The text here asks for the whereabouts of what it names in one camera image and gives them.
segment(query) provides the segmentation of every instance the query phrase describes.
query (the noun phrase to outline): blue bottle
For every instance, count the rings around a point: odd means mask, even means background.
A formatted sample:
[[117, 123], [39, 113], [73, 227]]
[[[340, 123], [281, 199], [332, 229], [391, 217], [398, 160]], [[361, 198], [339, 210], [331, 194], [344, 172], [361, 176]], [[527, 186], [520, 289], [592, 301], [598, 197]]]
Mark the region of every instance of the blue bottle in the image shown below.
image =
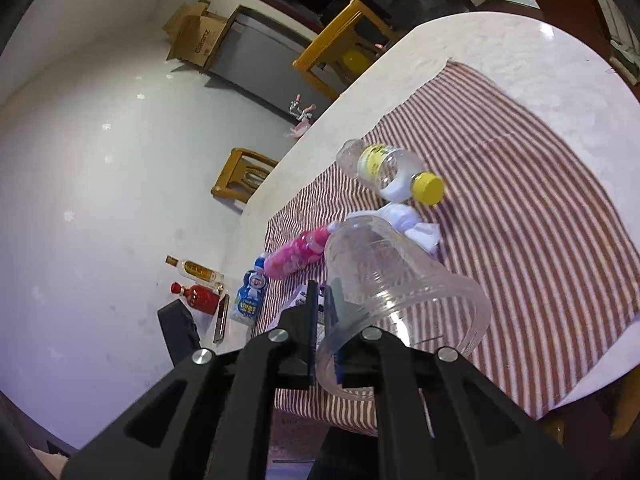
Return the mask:
[[269, 279], [264, 275], [264, 259], [268, 255], [269, 253], [262, 253], [255, 261], [254, 268], [244, 275], [244, 283], [238, 290], [229, 314], [231, 319], [245, 325], [252, 325], [260, 314], [267, 285], [269, 285]]

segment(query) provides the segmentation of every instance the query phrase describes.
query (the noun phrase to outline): metal screw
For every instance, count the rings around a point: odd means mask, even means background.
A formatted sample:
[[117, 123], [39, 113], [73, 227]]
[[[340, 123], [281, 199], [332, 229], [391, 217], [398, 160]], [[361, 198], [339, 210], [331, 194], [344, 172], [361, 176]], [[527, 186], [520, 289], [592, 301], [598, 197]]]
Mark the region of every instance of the metal screw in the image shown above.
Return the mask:
[[269, 332], [269, 340], [274, 343], [283, 343], [287, 339], [289, 339], [289, 332], [284, 330], [283, 328], [274, 328]]
[[200, 350], [196, 350], [191, 355], [191, 360], [197, 365], [205, 365], [209, 361], [211, 361], [212, 357], [213, 357], [213, 353], [211, 352], [211, 350], [208, 350], [206, 348], [201, 348]]
[[458, 351], [450, 346], [443, 346], [438, 350], [438, 359], [446, 363], [452, 363], [458, 358]]
[[377, 341], [382, 337], [382, 330], [375, 326], [367, 326], [362, 332], [362, 338], [367, 341]]

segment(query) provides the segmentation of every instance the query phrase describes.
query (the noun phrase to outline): brown and white striped cloth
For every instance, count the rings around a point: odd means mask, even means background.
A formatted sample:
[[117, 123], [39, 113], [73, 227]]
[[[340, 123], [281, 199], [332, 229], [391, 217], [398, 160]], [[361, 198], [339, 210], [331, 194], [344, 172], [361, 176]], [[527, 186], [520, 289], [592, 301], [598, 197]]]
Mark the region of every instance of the brown and white striped cloth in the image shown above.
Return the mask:
[[[551, 410], [638, 312], [640, 259], [604, 189], [542, 121], [490, 80], [449, 62], [364, 139], [417, 153], [447, 186], [415, 205], [442, 230], [442, 263], [476, 280], [493, 306], [470, 361], [532, 416]], [[382, 200], [332, 164], [269, 222], [273, 251], [306, 229]], [[322, 262], [272, 281], [255, 333]], [[375, 408], [279, 390], [276, 407], [373, 433]]]

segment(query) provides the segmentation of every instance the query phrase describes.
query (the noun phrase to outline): red bottle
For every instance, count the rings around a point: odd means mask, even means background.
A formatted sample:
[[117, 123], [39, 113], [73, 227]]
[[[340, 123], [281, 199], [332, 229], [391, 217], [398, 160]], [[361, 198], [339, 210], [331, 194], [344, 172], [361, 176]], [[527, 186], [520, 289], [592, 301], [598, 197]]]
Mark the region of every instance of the red bottle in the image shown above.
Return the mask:
[[191, 308], [212, 316], [216, 313], [220, 301], [219, 295], [202, 285], [191, 285], [190, 288], [185, 288], [180, 283], [174, 282], [171, 285], [171, 292], [184, 296]]

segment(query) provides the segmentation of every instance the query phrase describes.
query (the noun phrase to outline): table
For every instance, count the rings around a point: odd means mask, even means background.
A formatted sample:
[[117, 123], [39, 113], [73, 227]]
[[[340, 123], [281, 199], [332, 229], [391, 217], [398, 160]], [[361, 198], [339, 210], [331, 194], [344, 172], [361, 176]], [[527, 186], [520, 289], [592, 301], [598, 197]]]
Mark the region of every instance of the table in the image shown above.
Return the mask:
[[[364, 136], [453, 58], [491, 78], [574, 150], [600, 180], [630, 238], [640, 246], [635, 167], [640, 105], [615, 71], [567, 33], [523, 16], [456, 14], [412, 30], [327, 110], [249, 200], [223, 263], [236, 283], [264, 247], [267, 222], [334, 160], [345, 140]], [[638, 319], [565, 397], [577, 400], [640, 364]], [[229, 322], [218, 353], [241, 348], [246, 327]]]

